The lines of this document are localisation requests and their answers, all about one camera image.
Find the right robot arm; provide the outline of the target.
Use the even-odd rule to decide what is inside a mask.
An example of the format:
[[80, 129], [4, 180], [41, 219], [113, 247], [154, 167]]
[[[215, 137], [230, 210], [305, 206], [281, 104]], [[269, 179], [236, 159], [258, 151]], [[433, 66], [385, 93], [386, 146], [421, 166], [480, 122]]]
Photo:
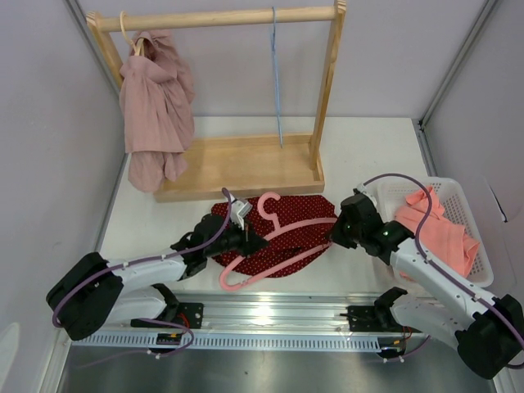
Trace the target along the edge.
[[429, 305], [392, 287], [374, 302], [374, 321], [383, 330], [414, 328], [445, 343], [477, 376], [491, 379], [523, 352], [523, 308], [513, 296], [497, 297], [468, 281], [396, 222], [383, 222], [372, 200], [355, 192], [341, 203], [331, 240], [346, 249], [362, 247], [407, 273], [437, 301]]

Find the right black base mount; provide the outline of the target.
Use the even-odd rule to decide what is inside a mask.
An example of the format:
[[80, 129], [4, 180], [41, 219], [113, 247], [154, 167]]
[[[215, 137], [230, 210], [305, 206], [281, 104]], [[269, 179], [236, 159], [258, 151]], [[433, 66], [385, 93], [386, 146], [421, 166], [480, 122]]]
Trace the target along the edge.
[[352, 332], [394, 332], [401, 333], [404, 328], [392, 316], [391, 307], [395, 300], [407, 295], [405, 289], [393, 287], [380, 295], [372, 305], [348, 305], [345, 318]]

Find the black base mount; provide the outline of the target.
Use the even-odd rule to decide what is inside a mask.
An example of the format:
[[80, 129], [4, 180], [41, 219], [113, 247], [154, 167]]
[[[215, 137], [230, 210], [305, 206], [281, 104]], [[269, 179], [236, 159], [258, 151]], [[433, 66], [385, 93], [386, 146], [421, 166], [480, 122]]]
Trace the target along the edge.
[[162, 312], [147, 322], [144, 318], [131, 320], [133, 328], [159, 328], [165, 327], [165, 323], [183, 325], [190, 329], [200, 329], [203, 319], [204, 305], [202, 303], [184, 303], [165, 285], [157, 283], [151, 286], [161, 295], [166, 303]]
[[345, 318], [352, 332], [394, 332], [401, 333], [404, 328], [392, 316], [391, 307], [395, 300], [407, 295], [405, 289], [393, 287], [380, 295], [372, 305], [348, 305]]

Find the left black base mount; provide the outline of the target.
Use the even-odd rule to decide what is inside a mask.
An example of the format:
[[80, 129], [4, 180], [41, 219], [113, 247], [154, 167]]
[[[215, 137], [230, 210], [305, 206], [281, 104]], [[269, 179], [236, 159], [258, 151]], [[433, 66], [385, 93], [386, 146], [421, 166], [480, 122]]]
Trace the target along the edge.
[[190, 329], [200, 329], [203, 319], [204, 305], [202, 303], [184, 303], [165, 285], [157, 283], [151, 286], [161, 295], [166, 303], [162, 312], [147, 322], [144, 318], [131, 320], [133, 328], [159, 328], [165, 327], [165, 323], [183, 325]]

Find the wooden clothes rack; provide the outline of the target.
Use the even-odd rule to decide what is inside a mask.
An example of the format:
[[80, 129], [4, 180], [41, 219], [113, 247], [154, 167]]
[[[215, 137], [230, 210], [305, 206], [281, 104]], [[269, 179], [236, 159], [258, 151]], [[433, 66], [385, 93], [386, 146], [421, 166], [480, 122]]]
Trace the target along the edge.
[[323, 136], [333, 75], [346, 16], [346, 2], [326, 7], [209, 11], [181, 14], [105, 17], [89, 12], [86, 22], [117, 84], [122, 60], [111, 38], [117, 31], [183, 29], [230, 25], [262, 25], [330, 21], [331, 27], [312, 133], [291, 133], [278, 145], [272, 134], [199, 138], [186, 153], [187, 172], [165, 182], [154, 197], [158, 202], [218, 199], [223, 187], [240, 197], [275, 191], [320, 193], [325, 182], [319, 148]]

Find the pink pleated skirt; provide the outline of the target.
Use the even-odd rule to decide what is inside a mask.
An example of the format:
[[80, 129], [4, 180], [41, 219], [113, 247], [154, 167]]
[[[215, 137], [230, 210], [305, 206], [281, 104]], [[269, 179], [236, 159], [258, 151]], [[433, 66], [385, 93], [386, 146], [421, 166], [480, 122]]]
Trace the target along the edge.
[[168, 29], [138, 32], [133, 41], [142, 44], [144, 53], [130, 54], [120, 68], [128, 180], [152, 193], [188, 168], [183, 154], [194, 139], [195, 92], [190, 67]]

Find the salmon pink cloth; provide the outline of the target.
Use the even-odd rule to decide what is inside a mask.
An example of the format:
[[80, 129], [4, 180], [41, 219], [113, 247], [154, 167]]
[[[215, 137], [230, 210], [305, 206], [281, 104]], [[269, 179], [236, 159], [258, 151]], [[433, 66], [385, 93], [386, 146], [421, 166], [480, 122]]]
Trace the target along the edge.
[[[422, 226], [420, 241], [437, 258], [466, 278], [472, 270], [481, 243], [466, 233], [464, 225], [448, 220], [444, 216], [445, 208], [433, 187], [429, 186], [427, 190], [431, 196], [432, 208]], [[395, 212], [395, 220], [415, 233], [428, 206], [423, 190], [413, 192], [405, 197], [405, 204]]]

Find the aluminium mounting rail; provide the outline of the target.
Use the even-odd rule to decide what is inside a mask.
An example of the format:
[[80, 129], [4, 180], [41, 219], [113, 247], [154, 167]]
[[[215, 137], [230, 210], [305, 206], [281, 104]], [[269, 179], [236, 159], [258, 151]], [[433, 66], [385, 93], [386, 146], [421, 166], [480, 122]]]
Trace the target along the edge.
[[276, 292], [177, 291], [183, 302], [204, 305], [198, 333], [337, 335], [349, 331], [349, 305], [371, 305], [379, 294], [323, 295]]

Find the white plastic basket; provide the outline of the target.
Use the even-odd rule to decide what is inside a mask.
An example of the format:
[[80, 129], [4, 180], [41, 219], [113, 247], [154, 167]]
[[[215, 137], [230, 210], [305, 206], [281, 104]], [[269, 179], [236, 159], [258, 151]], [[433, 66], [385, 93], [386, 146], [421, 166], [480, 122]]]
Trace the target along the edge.
[[[466, 278], [479, 287], [491, 285], [494, 280], [492, 268], [462, 187], [450, 178], [421, 178], [419, 182], [425, 188], [433, 187], [440, 203], [445, 208], [444, 216], [448, 220], [454, 224], [464, 225], [466, 233], [481, 243], [472, 270]], [[418, 190], [422, 189], [407, 179], [386, 178], [379, 181], [377, 185], [377, 203], [382, 218], [385, 221], [395, 219], [395, 212], [405, 204], [405, 197]]]

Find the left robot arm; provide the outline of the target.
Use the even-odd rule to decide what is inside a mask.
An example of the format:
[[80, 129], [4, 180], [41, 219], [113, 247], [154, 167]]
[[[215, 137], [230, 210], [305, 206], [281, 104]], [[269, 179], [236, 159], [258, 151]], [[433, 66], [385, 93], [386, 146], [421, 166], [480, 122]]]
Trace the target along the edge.
[[250, 256], [268, 244], [250, 224], [240, 227], [219, 215], [205, 215], [161, 255], [128, 261], [106, 260], [91, 252], [47, 294], [52, 323], [73, 341], [117, 323], [134, 328], [167, 328], [173, 323], [186, 327], [188, 312], [168, 283], [195, 276], [210, 257], [230, 251]]

